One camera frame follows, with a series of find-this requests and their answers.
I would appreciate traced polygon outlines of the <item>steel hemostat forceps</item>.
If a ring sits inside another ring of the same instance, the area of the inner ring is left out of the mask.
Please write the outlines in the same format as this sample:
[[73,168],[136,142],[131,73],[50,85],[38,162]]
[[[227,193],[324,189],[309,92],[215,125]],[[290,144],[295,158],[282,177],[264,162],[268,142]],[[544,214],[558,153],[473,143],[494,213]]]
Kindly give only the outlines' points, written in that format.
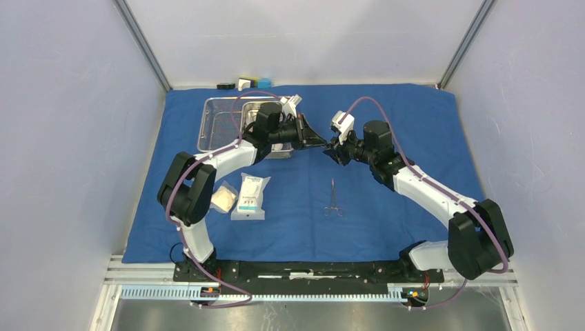
[[335,179],[331,179],[330,205],[324,208],[324,216],[329,217],[336,214],[338,217],[344,216],[344,209],[337,204],[337,194],[335,189]]

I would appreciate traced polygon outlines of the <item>blue surgical wrap cloth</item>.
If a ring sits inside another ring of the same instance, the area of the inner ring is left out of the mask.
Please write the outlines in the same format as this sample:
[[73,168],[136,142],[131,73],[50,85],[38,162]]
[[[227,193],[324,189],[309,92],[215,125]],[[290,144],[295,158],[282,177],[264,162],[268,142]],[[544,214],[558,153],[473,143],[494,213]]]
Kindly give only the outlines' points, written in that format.
[[[455,95],[415,84],[277,86],[276,95],[298,94],[299,110],[325,139],[330,120],[350,110],[355,129],[388,117],[406,156],[450,189],[483,200]],[[234,97],[234,90],[172,90],[128,237],[124,263],[165,263],[181,256],[179,235],[164,216],[157,193],[175,155],[197,153],[204,103]],[[245,173],[271,177],[264,190],[263,221],[232,221],[211,210],[206,225],[220,259],[240,261],[356,262],[394,260],[421,240],[447,239],[447,229],[410,199],[378,183],[369,167],[338,165],[322,149],[266,159]],[[324,216],[331,179],[344,216]]]

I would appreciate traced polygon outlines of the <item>white sterile packet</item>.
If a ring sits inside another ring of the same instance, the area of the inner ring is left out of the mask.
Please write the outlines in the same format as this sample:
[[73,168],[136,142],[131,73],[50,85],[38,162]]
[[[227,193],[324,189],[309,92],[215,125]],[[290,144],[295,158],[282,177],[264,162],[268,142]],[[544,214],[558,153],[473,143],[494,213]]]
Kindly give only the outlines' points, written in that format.
[[232,221],[263,221],[266,212],[262,208],[264,190],[271,177],[256,177],[241,173],[241,187],[237,204],[231,212]]

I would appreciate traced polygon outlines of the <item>metal mesh tray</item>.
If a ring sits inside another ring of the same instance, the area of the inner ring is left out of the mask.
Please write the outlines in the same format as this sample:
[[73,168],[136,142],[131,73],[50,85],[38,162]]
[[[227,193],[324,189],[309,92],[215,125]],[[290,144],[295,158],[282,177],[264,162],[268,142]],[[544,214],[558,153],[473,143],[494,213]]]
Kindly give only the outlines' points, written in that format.
[[232,143],[237,137],[235,125],[241,126],[241,108],[253,99],[278,99],[269,96],[213,97],[204,103],[197,148],[210,152]]

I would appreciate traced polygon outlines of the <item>beige gauze packet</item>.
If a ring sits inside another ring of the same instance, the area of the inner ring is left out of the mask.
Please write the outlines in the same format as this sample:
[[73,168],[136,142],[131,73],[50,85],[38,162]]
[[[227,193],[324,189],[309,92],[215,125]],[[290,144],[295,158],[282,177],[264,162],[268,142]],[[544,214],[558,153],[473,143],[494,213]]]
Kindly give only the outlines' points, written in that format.
[[212,194],[210,208],[222,214],[228,213],[236,204],[238,197],[238,191],[227,181],[224,181]]

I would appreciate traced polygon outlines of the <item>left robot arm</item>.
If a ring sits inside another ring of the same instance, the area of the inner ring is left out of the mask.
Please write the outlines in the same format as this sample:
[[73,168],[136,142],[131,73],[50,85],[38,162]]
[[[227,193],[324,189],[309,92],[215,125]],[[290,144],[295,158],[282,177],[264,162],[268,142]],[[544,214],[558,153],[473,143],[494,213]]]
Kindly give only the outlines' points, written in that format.
[[304,115],[285,113],[282,104],[265,102],[232,143],[203,154],[180,152],[172,160],[157,201],[175,224],[184,254],[192,260],[190,271],[198,280],[208,281],[217,271],[216,250],[205,222],[217,180],[263,161],[272,145],[279,143],[304,150],[326,146],[327,141]]

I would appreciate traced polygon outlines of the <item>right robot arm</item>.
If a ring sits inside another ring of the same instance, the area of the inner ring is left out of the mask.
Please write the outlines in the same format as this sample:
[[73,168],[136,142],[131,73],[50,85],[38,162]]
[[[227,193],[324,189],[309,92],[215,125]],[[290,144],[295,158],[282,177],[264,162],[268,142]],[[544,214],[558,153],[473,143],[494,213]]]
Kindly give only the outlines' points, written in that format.
[[432,269],[454,269],[469,280],[507,271],[514,248],[497,203],[466,197],[427,175],[404,155],[385,121],[367,122],[361,139],[349,115],[332,120],[331,129],[336,137],[325,154],[343,166],[350,161],[368,165],[378,183],[414,201],[448,231],[446,240],[420,241],[401,252],[403,279],[416,281]]

